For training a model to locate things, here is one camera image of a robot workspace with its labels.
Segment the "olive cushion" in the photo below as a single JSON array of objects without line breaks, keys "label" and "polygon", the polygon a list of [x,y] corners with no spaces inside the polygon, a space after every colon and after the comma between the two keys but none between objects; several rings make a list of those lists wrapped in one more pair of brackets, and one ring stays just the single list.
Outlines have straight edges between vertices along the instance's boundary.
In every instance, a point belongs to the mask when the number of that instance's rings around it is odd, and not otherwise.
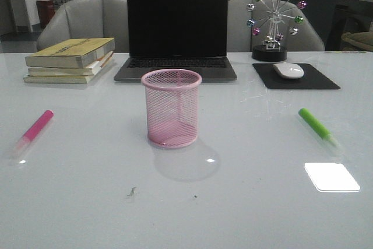
[{"label": "olive cushion", "polygon": [[372,32],[343,33],[341,39],[361,50],[372,52]]}]

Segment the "cream book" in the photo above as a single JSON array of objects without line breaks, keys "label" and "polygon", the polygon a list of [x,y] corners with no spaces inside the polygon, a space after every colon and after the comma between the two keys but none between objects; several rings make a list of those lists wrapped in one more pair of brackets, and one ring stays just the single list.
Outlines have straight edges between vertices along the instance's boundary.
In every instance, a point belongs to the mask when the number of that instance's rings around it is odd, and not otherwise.
[{"label": "cream book", "polygon": [[30,76],[29,74],[27,74],[23,78],[23,80],[26,83],[89,83],[96,75],[94,76]]},{"label": "cream book", "polygon": [[110,61],[113,53],[113,51],[108,52],[84,68],[30,67],[28,74],[30,76],[94,76]]}]

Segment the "bottom cream book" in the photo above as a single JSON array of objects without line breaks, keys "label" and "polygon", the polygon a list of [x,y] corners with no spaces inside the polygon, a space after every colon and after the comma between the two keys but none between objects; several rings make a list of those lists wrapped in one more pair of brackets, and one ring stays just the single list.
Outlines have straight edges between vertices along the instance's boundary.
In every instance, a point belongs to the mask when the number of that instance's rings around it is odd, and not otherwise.
[{"label": "bottom cream book", "polygon": [[96,75],[94,76],[30,76],[29,74],[27,74],[23,78],[23,80],[26,83],[89,83]]}]

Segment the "top yellow book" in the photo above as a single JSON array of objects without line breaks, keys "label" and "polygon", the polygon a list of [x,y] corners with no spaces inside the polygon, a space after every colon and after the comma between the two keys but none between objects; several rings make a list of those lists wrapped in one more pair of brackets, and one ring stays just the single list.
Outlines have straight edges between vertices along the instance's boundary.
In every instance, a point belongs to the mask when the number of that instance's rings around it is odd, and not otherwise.
[{"label": "top yellow book", "polygon": [[113,50],[112,37],[69,39],[29,55],[25,61],[28,67],[84,68]]}]

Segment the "green highlighter pen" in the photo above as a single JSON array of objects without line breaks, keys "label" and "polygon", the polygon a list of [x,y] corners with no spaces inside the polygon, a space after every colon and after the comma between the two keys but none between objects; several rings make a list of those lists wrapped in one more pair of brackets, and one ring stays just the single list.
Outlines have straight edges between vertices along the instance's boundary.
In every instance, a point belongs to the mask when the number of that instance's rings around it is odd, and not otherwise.
[{"label": "green highlighter pen", "polygon": [[334,151],[341,151],[341,144],[332,133],[308,109],[301,108],[298,115],[312,128],[312,130]]}]

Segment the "white computer mouse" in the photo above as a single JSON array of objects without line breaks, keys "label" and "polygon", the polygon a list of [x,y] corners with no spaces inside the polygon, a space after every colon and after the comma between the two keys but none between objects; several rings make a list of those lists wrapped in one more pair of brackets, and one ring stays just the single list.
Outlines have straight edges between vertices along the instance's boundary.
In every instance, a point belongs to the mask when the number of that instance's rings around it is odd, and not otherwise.
[{"label": "white computer mouse", "polygon": [[304,76],[304,70],[298,64],[280,62],[273,64],[273,69],[284,79],[299,79]]}]

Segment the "pink mesh pen holder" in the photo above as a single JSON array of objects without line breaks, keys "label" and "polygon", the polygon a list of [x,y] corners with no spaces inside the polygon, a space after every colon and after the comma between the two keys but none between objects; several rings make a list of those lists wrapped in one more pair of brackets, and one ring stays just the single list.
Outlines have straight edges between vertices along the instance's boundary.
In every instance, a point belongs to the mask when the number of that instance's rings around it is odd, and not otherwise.
[{"label": "pink mesh pen holder", "polygon": [[164,148],[182,148],[198,136],[200,74],[187,69],[159,69],[144,74],[147,136]]}]

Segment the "red trash bin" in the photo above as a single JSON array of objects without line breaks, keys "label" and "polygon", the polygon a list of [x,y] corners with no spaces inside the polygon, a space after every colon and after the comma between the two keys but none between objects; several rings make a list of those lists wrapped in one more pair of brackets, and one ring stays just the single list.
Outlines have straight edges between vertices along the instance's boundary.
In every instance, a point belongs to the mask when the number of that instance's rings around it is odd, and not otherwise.
[{"label": "red trash bin", "polygon": [[54,3],[52,0],[36,1],[37,12],[40,20],[41,28],[45,28],[55,14]]}]

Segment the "ferris wheel desk ornament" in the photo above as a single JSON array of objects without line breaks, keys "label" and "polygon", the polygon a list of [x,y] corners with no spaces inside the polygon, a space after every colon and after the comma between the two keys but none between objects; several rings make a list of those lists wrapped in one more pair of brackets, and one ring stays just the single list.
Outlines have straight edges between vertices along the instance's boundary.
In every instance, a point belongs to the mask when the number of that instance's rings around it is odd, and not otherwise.
[{"label": "ferris wheel desk ornament", "polygon": [[265,6],[265,16],[261,19],[248,19],[246,24],[251,29],[253,36],[258,36],[261,33],[264,25],[269,26],[268,34],[262,40],[260,45],[252,48],[252,57],[254,59],[266,62],[279,62],[287,59],[287,49],[282,46],[281,42],[284,40],[284,34],[279,30],[279,24],[284,24],[285,19],[291,19],[296,25],[302,24],[305,17],[301,15],[290,16],[287,14],[291,9],[286,9],[285,3],[281,0],[271,0],[272,5],[268,6],[264,0],[254,0],[253,3],[248,3],[246,9],[248,12],[253,12],[258,3]]}]

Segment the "middle cream book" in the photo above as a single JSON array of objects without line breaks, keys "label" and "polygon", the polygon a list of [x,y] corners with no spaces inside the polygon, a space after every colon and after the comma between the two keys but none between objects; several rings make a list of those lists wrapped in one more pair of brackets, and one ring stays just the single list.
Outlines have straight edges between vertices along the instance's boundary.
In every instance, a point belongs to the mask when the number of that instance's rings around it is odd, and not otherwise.
[{"label": "middle cream book", "polygon": [[108,52],[84,68],[30,67],[28,74],[30,76],[94,76],[110,61],[113,53],[113,51]]}]

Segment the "pink highlighter pen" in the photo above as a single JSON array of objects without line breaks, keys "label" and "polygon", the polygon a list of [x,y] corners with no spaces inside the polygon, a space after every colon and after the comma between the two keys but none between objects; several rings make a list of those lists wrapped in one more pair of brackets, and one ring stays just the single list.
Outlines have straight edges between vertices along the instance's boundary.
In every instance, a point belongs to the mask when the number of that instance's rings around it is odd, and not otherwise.
[{"label": "pink highlighter pen", "polygon": [[53,116],[54,112],[52,110],[46,110],[43,112],[42,115],[34,122],[34,124],[16,142],[9,158],[11,160],[17,160],[20,162],[21,155],[49,123]]}]

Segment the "grey open laptop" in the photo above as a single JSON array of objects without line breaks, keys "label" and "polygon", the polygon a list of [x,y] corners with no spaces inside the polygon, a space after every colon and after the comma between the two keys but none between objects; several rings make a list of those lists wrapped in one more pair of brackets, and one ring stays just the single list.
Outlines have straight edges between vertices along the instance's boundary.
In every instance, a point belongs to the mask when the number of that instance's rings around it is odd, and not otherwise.
[{"label": "grey open laptop", "polygon": [[227,58],[228,0],[127,0],[129,58],[116,82],[158,69],[187,69],[203,82],[237,76]]}]

